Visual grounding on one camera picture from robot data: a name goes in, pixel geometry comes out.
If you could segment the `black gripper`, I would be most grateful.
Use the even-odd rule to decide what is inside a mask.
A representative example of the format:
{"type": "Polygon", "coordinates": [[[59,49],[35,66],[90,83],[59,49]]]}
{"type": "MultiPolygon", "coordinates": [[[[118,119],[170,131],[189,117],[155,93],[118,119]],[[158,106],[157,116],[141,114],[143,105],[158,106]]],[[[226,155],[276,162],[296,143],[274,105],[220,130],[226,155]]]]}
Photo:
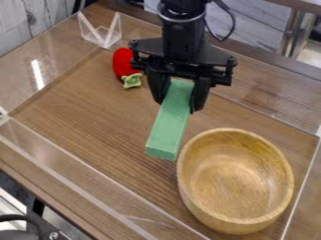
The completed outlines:
{"type": "Polygon", "coordinates": [[[203,109],[212,86],[232,85],[237,59],[210,45],[205,36],[206,23],[162,21],[162,37],[134,39],[130,65],[147,75],[151,96],[161,104],[171,85],[171,76],[194,81],[190,112],[203,109]]]}

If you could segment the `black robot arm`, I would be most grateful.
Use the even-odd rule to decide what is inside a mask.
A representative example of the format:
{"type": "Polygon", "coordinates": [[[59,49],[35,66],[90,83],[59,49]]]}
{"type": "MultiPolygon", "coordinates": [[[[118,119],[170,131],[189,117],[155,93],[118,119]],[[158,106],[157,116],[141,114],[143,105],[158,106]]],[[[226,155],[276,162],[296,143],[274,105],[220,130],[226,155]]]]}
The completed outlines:
{"type": "Polygon", "coordinates": [[[194,82],[190,93],[194,113],[203,109],[210,89],[232,84],[237,67],[237,58],[214,47],[206,38],[212,32],[206,21],[209,3],[225,11],[232,10],[222,0],[161,0],[157,14],[162,37],[134,39],[129,43],[130,66],[147,75],[157,103],[165,101],[173,77],[194,82]]]}

